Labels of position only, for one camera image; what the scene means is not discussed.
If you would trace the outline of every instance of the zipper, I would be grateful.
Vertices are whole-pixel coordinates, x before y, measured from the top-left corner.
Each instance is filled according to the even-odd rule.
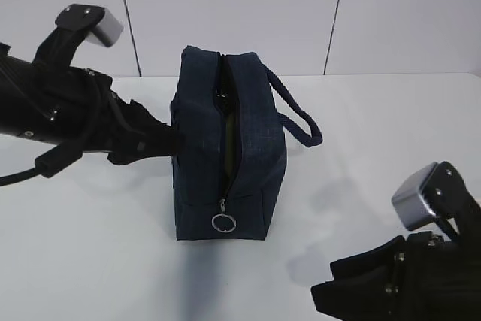
[[[222,116],[221,134],[221,172],[219,188],[220,213],[212,218],[212,226],[222,233],[233,232],[237,223],[234,217],[226,213],[225,204],[228,202],[229,192],[237,178],[242,158],[241,149],[241,105],[239,102],[234,75],[228,63],[227,56],[219,55],[219,80],[216,86],[216,107]],[[221,229],[216,221],[219,218],[229,219],[230,229]]]

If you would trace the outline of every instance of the navy blue bag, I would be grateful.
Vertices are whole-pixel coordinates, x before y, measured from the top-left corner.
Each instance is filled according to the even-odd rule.
[[[276,111],[271,86],[311,135]],[[314,120],[255,53],[187,47],[172,125],[186,136],[173,157],[178,240],[265,239],[286,170],[285,127],[304,146],[322,143]]]

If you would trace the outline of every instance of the black cable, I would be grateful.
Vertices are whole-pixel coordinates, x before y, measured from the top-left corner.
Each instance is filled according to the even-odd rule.
[[[86,75],[83,73],[79,74],[81,77],[85,77]],[[101,95],[99,90],[99,85],[95,81],[95,75],[88,74],[86,76],[89,79],[91,94],[93,95],[93,105],[90,107],[89,110],[89,117],[86,122],[85,127],[83,128],[82,133],[78,139],[74,139],[72,141],[67,142],[78,142],[78,147],[83,149],[85,143],[89,140],[89,138],[93,135],[95,131],[95,126],[97,124],[97,120],[100,116],[101,111]],[[53,149],[60,147],[62,144],[55,146]],[[0,187],[8,186],[11,184],[23,182],[24,180],[32,179],[33,177],[37,177],[46,171],[45,167],[35,166],[27,171],[22,171],[16,174],[9,174],[8,176],[0,177]]]
[[[42,171],[43,170],[41,168],[32,168],[27,171],[0,177],[0,187],[23,182],[24,180],[29,180],[33,177],[37,177],[42,173]]]

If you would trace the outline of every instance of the zipper pull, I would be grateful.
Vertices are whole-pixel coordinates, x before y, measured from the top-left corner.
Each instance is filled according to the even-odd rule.
[[[230,214],[225,213],[225,198],[222,198],[220,201],[220,213],[216,214],[214,217],[212,217],[212,227],[218,232],[221,233],[231,233],[237,228],[237,221],[233,216]],[[232,227],[230,229],[221,229],[216,222],[221,219],[221,218],[226,218],[228,221],[232,223]]]
[[[220,200],[220,213],[225,214],[225,198]]]

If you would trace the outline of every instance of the screw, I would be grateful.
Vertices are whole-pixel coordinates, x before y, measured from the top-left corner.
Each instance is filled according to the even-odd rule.
[[[56,118],[57,118],[57,115],[59,114],[59,110],[58,109],[54,109],[52,111],[52,113],[50,114],[50,118],[49,118],[49,121],[50,122],[53,122]]]
[[[444,241],[443,236],[439,236],[439,235],[433,235],[431,237],[431,240],[435,241],[438,244]]]
[[[403,261],[405,260],[405,256],[406,256],[406,255],[404,254],[404,252],[396,253],[396,254],[394,255],[394,260],[395,260],[395,261],[403,262]]]

